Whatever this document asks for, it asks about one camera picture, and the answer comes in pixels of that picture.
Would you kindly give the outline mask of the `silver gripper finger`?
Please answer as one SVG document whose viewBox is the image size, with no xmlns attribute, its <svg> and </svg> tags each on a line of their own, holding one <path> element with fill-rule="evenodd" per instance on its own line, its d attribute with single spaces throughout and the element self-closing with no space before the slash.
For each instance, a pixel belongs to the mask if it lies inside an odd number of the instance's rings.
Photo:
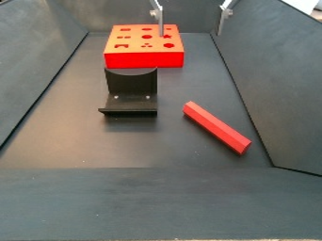
<svg viewBox="0 0 322 241">
<path fill-rule="evenodd" d="M 150 15 L 157 19 L 159 25 L 159 35 L 163 36 L 163 7 L 159 0 L 150 0 L 153 9 L 150 10 Z"/>
<path fill-rule="evenodd" d="M 219 5 L 222 13 L 221 13 L 221 19 L 219 19 L 219 24 L 218 24 L 217 35 L 222 34 L 223 27 L 225 27 L 225 21 L 233 15 L 231 5 L 233 5 L 233 0 L 225 0 L 225 2 Z"/>
</svg>

